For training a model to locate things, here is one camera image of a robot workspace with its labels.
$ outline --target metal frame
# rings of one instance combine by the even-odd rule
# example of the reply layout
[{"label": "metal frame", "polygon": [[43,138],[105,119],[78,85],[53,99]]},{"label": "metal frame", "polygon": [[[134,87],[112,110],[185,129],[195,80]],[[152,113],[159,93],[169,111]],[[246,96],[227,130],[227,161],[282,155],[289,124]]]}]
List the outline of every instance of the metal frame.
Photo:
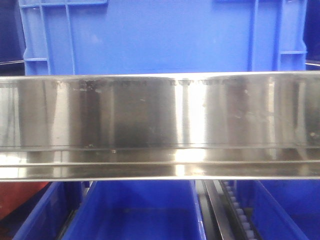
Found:
[{"label": "metal frame", "polygon": [[319,179],[320,72],[0,77],[0,181]]}]

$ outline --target blue storage bin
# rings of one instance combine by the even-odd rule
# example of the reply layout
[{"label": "blue storage bin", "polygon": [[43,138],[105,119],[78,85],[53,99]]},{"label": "blue storage bin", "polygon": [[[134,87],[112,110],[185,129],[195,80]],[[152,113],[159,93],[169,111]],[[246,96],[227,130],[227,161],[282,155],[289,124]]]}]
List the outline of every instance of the blue storage bin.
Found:
[{"label": "blue storage bin", "polygon": [[0,67],[21,61],[25,40],[18,0],[0,0]]},{"label": "blue storage bin", "polygon": [[254,181],[252,222],[263,240],[320,239],[320,181]]},{"label": "blue storage bin", "polygon": [[309,0],[305,19],[304,40],[307,45],[307,59],[320,65],[320,0]]},{"label": "blue storage bin", "polygon": [[92,184],[62,240],[205,240],[194,181]]},{"label": "blue storage bin", "polygon": [[20,0],[27,75],[304,70],[307,0]]},{"label": "blue storage bin", "polygon": [[80,182],[53,182],[5,217],[2,228],[13,240],[55,240],[82,201]]}]

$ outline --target red object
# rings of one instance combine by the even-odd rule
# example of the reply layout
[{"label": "red object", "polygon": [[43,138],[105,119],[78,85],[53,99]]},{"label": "red object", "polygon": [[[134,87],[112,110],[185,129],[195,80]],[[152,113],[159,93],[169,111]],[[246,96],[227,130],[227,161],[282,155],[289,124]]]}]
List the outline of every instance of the red object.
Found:
[{"label": "red object", "polygon": [[0,183],[0,220],[17,209],[48,182],[1,182]]}]

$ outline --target stainless steel bar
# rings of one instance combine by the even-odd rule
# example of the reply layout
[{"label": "stainless steel bar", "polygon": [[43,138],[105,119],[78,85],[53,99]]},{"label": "stainless steel bar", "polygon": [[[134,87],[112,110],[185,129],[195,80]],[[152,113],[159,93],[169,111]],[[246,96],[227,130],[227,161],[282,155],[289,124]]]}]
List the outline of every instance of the stainless steel bar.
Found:
[{"label": "stainless steel bar", "polygon": [[0,180],[320,178],[320,72],[0,77]]},{"label": "stainless steel bar", "polygon": [[224,206],[220,200],[219,194],[212,180],[205,180],[204,186],[208,192],[209,200],[214,212],[214,216],[220,231],[222,240],[235,240],[231,230]]}]

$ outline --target metal rail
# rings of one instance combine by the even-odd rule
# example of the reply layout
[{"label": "metal rail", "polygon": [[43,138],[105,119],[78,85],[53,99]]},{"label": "metal rail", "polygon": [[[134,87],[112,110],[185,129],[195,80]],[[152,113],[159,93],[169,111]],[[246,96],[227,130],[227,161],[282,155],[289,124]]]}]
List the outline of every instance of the metal rail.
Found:
[{"label": "metal rail", "polygon": [[320,72],[0,77],[0,180],[320,178]]}]

